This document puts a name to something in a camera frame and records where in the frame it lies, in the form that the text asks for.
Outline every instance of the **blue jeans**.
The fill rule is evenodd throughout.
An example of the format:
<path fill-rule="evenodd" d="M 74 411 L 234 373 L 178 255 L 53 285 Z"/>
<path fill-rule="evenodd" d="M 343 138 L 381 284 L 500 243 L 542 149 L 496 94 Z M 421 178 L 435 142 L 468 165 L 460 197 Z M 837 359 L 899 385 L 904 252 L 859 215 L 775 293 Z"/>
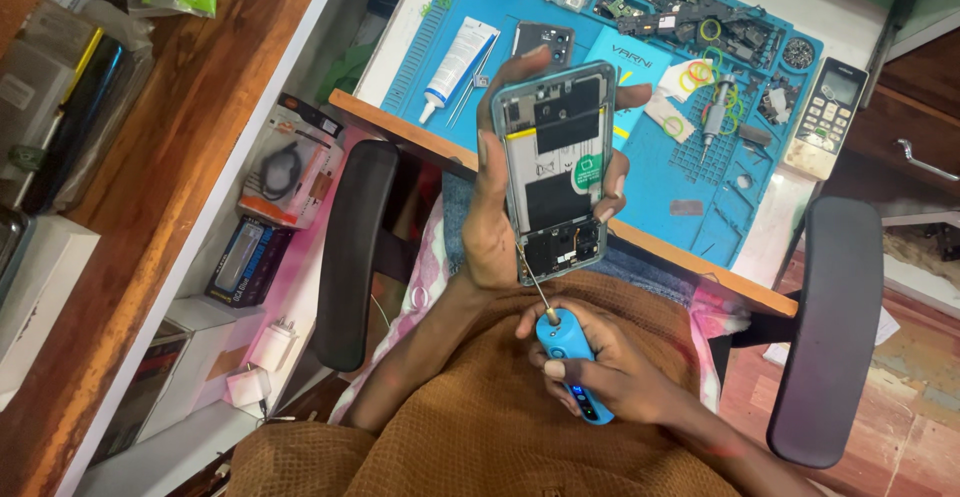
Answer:
<path fill-rule="evenodd" d="M 464 262 L 464 244 L 460 231 L 467 218 L 473 194 L 472 182 L 447 172 L 443 173 L 443 243 L 450 263 L 450 274 L 460 270 Z M 613 237 L 612 233 L 607 235 L 608 239 Z M 693 283 L 612 247 L 606 248 L 606 257 L 603 260 L 587 266 L 585 270 L 612 276 L 654 295 L 665 296 L 687 309 L 690 308 L 690 301 L 696 291 Z"/>

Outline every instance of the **glue tube cap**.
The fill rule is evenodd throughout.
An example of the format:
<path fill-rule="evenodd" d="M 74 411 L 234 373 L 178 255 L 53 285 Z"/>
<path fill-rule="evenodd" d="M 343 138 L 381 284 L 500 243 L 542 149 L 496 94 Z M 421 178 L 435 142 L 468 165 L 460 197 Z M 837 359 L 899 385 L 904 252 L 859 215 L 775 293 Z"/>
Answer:
<path fill-rule="evenodd" d="M 430 115 L 433 115 L 433 111 L 435 109 L 437 109 L 436 105 L 430 103 L 429 101 L 426 102 L 426 105 L 423 106 L 423 113 L 420 114 L 420 123 L 426 124 L 426 120 L 430 118 Z"/>

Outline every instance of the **fingernail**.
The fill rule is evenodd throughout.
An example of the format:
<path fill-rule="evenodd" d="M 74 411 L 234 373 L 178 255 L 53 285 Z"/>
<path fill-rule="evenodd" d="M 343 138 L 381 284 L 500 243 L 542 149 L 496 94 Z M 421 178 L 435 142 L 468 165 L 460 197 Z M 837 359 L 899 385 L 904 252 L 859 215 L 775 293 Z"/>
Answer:
<path fill-rule="evenodd" d="M 553 379 L 563 379 L 567 375 L 567 367 L 559 360 L 546 360 L 543 365 L 543 373 Z"/>
<path fill-rule="evenodd" d="M 522 55 L 520 55 L 520 58 L 527 58 L 528 56 L 534 56 L 535 54 L 541 52 L 541 51 L 544 50 L 544 49 L 546 49 L 546 43 L 542 43 L 542 44 L 540 44 L 540 45 L 537 45 L 536 47 L 534 47 L 534 48 L 530 49 L 529 51 L 523 53 Z"/>
<path fill-rule="evenodd" d="M 480 167 L 487 165 L 487 141 L 483 137 L 483 130 L 477 130 L 477 161 Z"/>
<path fill-rule="evenodd" d="M 607 208 L 604 210 L 603 213 L 600 214 L 600 217 L 598 218 L 598 220 L 600 220 L 600 223 L 607 223 L 607 220 L 613 217 L 614 217 L 614 209 Z"/>

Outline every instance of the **metal handle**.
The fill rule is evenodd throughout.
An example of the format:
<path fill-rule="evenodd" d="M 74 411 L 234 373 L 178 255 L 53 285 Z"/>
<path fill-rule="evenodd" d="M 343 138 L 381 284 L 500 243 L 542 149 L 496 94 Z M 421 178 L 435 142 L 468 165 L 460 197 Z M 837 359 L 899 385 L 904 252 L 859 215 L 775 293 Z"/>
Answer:
<path fill-rule="evenodd" d="M 924 171 L 932 172 L 933 174 L 942 176 L 943 178 L 945 178 L 946 180 L 949 180 L 950 182 L 957 182 L 958 180 L 960 180 L 960 176 L 951 174 L 942 169 L 938 169 L 937 167 L 928 163 L 924 163 L 923 161 L 920 161 L 918 159 L 913 159 L 913 145 L 910 144 L 909 140 L 905 138 L 898 138 L 896 140 L 896 143 L 901 147 L 903 147 L 903 155 L 906 156 L 906 161 L 908 163 L 915 165 Z"/>

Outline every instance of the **chair armrest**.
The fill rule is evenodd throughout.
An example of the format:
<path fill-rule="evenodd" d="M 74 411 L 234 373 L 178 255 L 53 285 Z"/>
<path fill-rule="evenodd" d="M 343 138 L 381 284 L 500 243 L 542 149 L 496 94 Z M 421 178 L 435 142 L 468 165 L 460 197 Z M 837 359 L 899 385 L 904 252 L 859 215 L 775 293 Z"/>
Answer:
<path fill-rule="evenodd" d="M 880 215 L 820 197 L 806 214 L 797 333 L 776 394 L 767 444 L 788 462 L 825 469 L 843 456 L 870 368 L 883 296 Z"/>
<path fill-rule="evenodd" d="M 390 142 L 362 140 L 347 155 L 333 197 L 310 345 L 321 364 L 337 371 L 364 362 L 375 252 L 399 164 Z"/>

